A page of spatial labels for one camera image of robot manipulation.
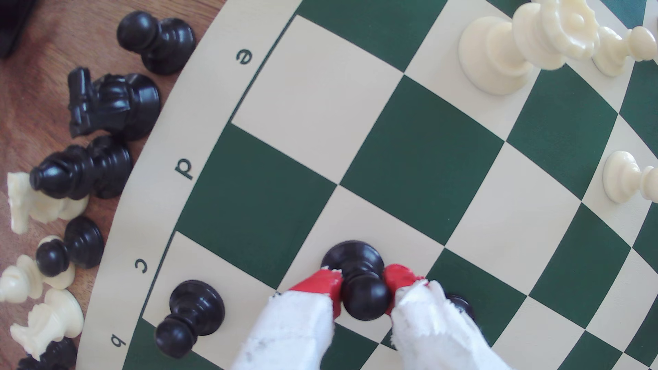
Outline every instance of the white pawn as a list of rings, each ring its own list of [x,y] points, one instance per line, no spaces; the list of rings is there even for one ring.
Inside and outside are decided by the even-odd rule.
[[[521,89],[534,66],[554,70],[567,57],[592,57],[599,24],[585,0],[541,0],[521,5],[508,22],[476,19],[459,40],[459,62],[482,91],[506,95]]]
[[[50,235],[41,239],[39,245],[59,239]],[[19,304],[25,302],[28,297],[37,299],[43,292],[43,283],[55,289],[66,289],[76,277],[76,267],[73,263],[68,264],[68,269],[54,277],[41,274],[36,262],[27,255],[20,255],[15,266],[7,267],[0,277],[0,302]]]
[[[39,360],[50,342],[77,337],[83,324],[82,310],[73,294],[50,289],[44,303],[35,305],[28,313],[28,326],[13,324],[9,332],[25,352]]]
[[[658,203],[658,170],[648,166],[641,171],[630,153],[616,151],[603,166],[603,189],[617,203],[628,201],[638,190],[644,199]]]
[[[28,216],[44,224],[58,218],[71,220],[84,212],[89,201],[89,196],[80,200],[50,198],[32,189],[30,175],[26,172],[7,173],[7,193],[11,230],[17,234],[28,230]]]
[[[637,26],[626,32],[626,37],[608,27],[599,28],[601,48],[592,59],[596,67],[606,76],[616,77],[624,72],[626,58],[636,62],[650,61],[656,56],[656,39],[648,29]]]

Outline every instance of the green square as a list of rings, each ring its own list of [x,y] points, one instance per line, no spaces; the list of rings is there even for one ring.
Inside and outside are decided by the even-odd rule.
[[[616,120],[617,112],[565,65],[540,72],[507,141],[582,199]]]
[[[502,145],[404,76],[342,185],[445,245]]]
[[[658,65],[653,61],[634,63],[621,117],[658,155]]]
[[[628,244],[581,204],[530,296],[585,328],[628,252]]]
[[[601,2],[619,18],[626,28],[642,25],[644,9],[647,7],[646,0],[601,0]]]
[[[611,370],[620,357],[620,350],[586,331],[558,370]]]
[[[390,329],[388,329],[388,333],[386,333],[386,336],[384,337],[384,339],[382,339],[382,344],[387,346],[388,348],[390,348],[392,350],[397,351],[397,348],[395,348],[395,344],[393,344],[393,340],[391,340],[392,336],[393,336],[393,328],[390,328]]]
[[[324,353],[322,370],[359,370],[377,348],[377,343],[336,324],[334,339]]]
[[[130,341],[123,370],[222,370],[194,351],[181,359],[165,356],[155,345],[155,327],[139,318]]]
[[[404,71],[447,0],[304,0],[297,13]]]
[[[644,322],[626,348],[626,354],[650,366],[658,355],[658,297],[653,301]]]
[[[456,294],[470,303],[476,324],[490,346],[526,299],[525,294],[448,249],[441,252],[427,279],[438,281],[446,294]]]
[[[228,124],[176,230],[276,289],[335,187]]]
[[[514,12],[517,11],[517,9],[525,4],[529,3],[529,0],[487,0],[489,1],[493,6],[497,7],[500,9],[503,13],[507,14],[510,18],[514,15]]]
[[[658,204],[652,203],[633,249],[658,273]]]

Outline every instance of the black pawn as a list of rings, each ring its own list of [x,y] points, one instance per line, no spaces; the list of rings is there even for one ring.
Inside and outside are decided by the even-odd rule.
[[[475,314],[473,313],[473,307],[471,307],[470,303],[456,294],[446,294],[445,297],[455,305],[459,312],[465,312],[470,319],[475,322]]]
[[[142,11],[121,20],[116,39],[125,50],[140,54],[146,69],[155,74],[173,74],[183,69],[196,47],[189,24],[178,18],[158,21]]]
[[[89,194],[107,199],[119,196],[132,171],[124,142],[99,136],[87,148],[70,145],[50,154],[30,172],[30,185],[47,196],[82,199]]]
[[[330,249],[321,267],[342,270],[340,298],[347,312],[362,321],[375,320],[391,303],[391,293],[382,280],[384,262],[370,245],[351,240]]]
[[[210,285],[199,280],[180,283],[169,298],[168,315],[155,329],[160,351],[181,358],[191,351],[199,335],[210,335],[224,321],[224,302]]]
[[[69,262],[90,269],[98,266],[105,243],[96,224],[84,216],[72,219],[64,231],[64,240],[53,239],[37,248],[34,259],[47,277],[63,273]]]
[[[89,69],[79,66],[68,74],[68,94],[72,138],[105,130],[123,140],[138,140],[160,115],[160,91],[142,74],[106,74],[91,82]]]
[[[73,339],[64,337],[59,342],[52,341],[41,354],[40,360],[28,355],[18,362],[16,370],[63,370],[75,366],[78,350]]]

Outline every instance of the wooden table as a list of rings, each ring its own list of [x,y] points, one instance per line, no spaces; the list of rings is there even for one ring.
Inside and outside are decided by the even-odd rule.
[[[116,42],[116,26],[134,10],[147,11],[158,19],[175,16],[186,20],[197,40],[223,6],[225,0],[39,0],[28,21],[16,52],[0,60],[0,270],[16,262],[21,254],[34,256],[39,240],[62,236],[65,221],[48,225],[30,221],[23,235],[10,227],[7,204],[7,172],[25,171],[38,165],[53,151],[69,144],[87,145],[102,134],[72,140],[68,134],[68,72],[76,66],[89,67],[96,79],[106,73],[138,72],[151,77],[166,99],[177,75],[157,76],[144,68],[139,55],[123,50]],[[145,140],[130,143],[135,158]],[[112,225],[116,199],[91,198],[85,212],[100,227],[104,237]],[[97,268],[78,269],[69,290],[87,311]],[[15,369],[25,352],[9,334],[13,323],[27,325],[34,304],[0,303],[0,369]]]

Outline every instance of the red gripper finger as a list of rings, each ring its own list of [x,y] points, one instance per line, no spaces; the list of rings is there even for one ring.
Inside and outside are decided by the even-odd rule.
[[[334,318],[340,315],[340,286],[343,277],[338,270],[320,269],[299,284],[290,288],[298,292],[329,294],[334,303]]]
[[[386,313],[391,315],[391,311],[395,305],[395,292],[397,292],[398,289],[403,288],[404,286],[410,286],[414,282],[424,278],[425,277],[416,276],[410,268],[398,265],[397,263],[386,266],[384,269],[384,282],[393,296]]]

